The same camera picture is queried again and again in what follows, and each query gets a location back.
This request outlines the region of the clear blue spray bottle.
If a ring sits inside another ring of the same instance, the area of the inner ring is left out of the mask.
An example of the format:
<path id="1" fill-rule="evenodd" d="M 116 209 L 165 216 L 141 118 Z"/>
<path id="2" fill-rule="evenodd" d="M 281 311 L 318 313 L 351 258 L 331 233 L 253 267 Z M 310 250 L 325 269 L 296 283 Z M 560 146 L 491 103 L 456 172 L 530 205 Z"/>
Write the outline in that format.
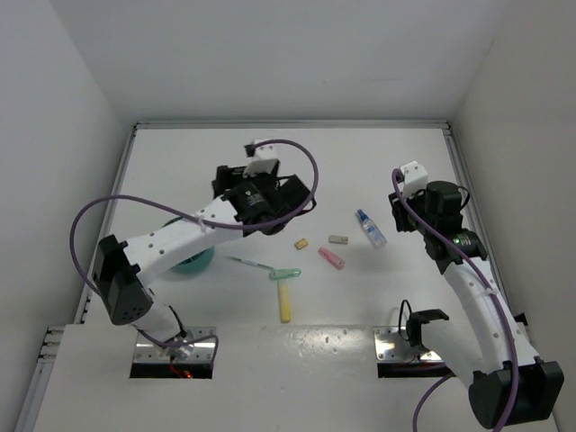
<path id="1" fill-rule="evenodd" d="M 374 221 L 361 209 L 358 209 L 355 214 L 373 247 L 375 249 L 383 248 L 387 240 Z"/>

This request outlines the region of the small tan eraser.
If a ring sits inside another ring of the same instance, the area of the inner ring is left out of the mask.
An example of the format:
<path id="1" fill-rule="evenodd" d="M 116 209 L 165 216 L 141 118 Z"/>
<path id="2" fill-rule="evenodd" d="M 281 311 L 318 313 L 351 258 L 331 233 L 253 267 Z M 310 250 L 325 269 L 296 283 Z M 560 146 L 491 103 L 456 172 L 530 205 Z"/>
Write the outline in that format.
<path id="1" fill-rule="evenodd" d="M 306 248 L 308 246 L 308 241 L 306 238 L 302 238 L 302 239 L 296 241 L 294 243 L 294 246 L 296 247 L 297 250 L 301 250 L 301 249 Z"/>

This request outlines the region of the beige eraser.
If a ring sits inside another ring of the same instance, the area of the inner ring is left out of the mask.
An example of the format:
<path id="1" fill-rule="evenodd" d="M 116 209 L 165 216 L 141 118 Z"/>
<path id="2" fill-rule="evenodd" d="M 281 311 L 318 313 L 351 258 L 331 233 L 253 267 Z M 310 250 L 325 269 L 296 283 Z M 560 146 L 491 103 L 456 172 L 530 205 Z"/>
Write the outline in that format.
<path id="1" fill-rule="evenodd" d="M 348 236 L 339 236 L 339 235 L 329 235 L 328 242 L 332 244 L 340 244 L 340 245 L 347 245 L 348 244 Z"/>

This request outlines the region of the yellow highlighter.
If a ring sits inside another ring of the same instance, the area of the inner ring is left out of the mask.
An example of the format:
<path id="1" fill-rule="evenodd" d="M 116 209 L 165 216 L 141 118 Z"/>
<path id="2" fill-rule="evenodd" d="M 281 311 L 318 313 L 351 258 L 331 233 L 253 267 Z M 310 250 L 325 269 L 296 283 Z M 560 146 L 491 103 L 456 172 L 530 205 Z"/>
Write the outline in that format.
<path id="1" fill-rule="evenodd" d="M 287 324 L 292 321 L 292 305 L 290 302 L 289 287 L 287 281 L 280 280 L 277 283 L 277 288 L 278 288 L 280 321 L 283 324 Z"/>

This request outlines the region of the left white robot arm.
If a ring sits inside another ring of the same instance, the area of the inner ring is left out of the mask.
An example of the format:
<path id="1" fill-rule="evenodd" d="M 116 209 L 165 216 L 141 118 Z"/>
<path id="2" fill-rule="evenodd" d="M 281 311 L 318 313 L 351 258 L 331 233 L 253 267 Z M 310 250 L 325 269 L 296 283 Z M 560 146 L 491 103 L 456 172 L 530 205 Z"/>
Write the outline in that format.
<path id="1" fill-rule="evenodd" d="M 254 232 L 278 233 L 311 201 L 310 189 L 297 175 L 275 171 L 244 176 L 239 167 L 220 166 L 212 190 L 213 201 L 194 220 L 179 216 L 145 235 L 99 241 L 92 278 L 112 324 L 131 325 L 163 348 L 188 341 L 179 317 L 157 300 L 151 284 L 221 243 Z"/>

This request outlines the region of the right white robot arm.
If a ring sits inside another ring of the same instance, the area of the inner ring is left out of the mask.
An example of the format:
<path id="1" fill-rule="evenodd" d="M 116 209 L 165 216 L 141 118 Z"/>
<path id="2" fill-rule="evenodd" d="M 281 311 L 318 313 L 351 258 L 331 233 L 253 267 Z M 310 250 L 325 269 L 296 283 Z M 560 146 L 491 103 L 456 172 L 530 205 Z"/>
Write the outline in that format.
<path id="1" fill-rule="evenodd" d="M 427 255 L 454 290 L 476 337 L 464 337 L 440 309 L 410 313 L 412 347 L 440 355 L 467 390 L 473 415 L 486 429 L 548 419 L 563 387 L 562 368 L 545 361 L 519 328 L 492 281 L 488 252 L 463 225 L 469 191 L 446 181 L 413 186 L 392 174 L 389 196 L 399 232 L 422 235 Z"/>

